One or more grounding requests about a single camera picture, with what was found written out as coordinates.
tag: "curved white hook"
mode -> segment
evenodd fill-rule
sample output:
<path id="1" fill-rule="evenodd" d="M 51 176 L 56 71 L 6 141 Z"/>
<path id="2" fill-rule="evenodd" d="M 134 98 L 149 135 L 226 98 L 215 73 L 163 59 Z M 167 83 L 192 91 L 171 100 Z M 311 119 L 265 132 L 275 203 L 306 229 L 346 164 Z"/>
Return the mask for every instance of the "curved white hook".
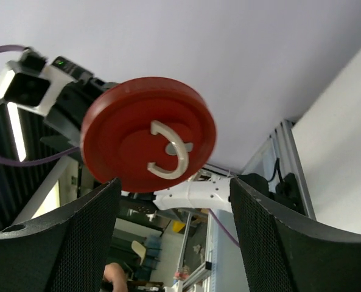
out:
<path id="1" fill-rule="evenodd" d="M 150 162 L 148 163 L 148 171 L 164 179 L 181 177 L 186 172 L 189 164 L 188 152 L 181 137 L 173 129 L 157 120 L 153 120 L 150 124 L 150 132 L 152 135 L 162 134 L 173 145 L 178 156 L 178 166 L 174 171 L 169 171 L 158 167 L 155 162 Z"/>

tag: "person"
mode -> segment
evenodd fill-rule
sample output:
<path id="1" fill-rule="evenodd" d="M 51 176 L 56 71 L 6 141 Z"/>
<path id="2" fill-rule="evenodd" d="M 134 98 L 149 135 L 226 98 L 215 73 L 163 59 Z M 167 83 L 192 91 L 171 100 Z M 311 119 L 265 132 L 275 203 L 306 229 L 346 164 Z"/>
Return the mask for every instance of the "person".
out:
<path id="1" fill-rule="evenodd" d="M 105 266 L 103 280 L 113 284 L 113 292 L 127 292 L 126 274 L 117 263 L 109 263 Z"/>

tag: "red round object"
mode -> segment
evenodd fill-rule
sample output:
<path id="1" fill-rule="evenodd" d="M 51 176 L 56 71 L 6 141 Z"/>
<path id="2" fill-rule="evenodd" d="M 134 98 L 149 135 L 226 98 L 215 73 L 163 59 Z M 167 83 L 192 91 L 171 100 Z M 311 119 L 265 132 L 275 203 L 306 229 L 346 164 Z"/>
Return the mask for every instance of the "red round object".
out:
<path id="1" fill-rule="evenodd" d="M 177 156 L 168 155 L 169 141 L 152 135 L 157 120 L 171 127 L 184 143 L 192 142 L 189 166 L 177 179 L 163 179 L 147 170 L 149 162 L 175 170 Z M 122 190 L 147 193 L 172 187 L 206 163 L 216 142 L 216 126 L 200 95 L 184 83 L 162 77 L 129 80 L 103 93 L 82 123 L 81 149 L 86 166 L 104 183 L 119 177 Z"/>

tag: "red lid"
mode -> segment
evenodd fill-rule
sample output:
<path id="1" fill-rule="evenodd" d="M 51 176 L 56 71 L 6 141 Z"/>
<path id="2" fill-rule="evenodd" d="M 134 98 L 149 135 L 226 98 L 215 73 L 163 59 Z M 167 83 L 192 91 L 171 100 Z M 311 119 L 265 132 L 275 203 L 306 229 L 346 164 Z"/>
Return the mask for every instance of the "red lid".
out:
<path id="1" fill-rule="evenodd" d="M 193 143 L 189 166 L 177 179 L 159 178 L 147 170 L 156 162 L 175 170 L 177 156 L 166 153 L 169 141 L 152 135 L 157 120 Z M 82 123 L 81 149 L 86 166 L 104 183 L 119 177 L 122 190 L 154 192 L 192 176 L 206 163 L 216 141 L 216 127 L 200 95 L 187 85 L 161 77 L 137 78 L 103 93 L 90 106 Z"/>

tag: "white floor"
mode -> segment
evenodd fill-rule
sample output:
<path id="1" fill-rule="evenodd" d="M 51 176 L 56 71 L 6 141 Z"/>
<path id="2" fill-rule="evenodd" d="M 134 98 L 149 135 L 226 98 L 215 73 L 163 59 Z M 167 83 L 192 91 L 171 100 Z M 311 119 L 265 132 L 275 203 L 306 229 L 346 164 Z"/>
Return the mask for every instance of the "white floor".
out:
<path id="1" fill-rule="evenodd" d="M 150 276 L 151 281 L 164 282 L 164 286 L 173 285 L 173 276 L 177 270 L 183 235 L 172 231 L 172 224 L 163 234 L 160 262 Z"/>

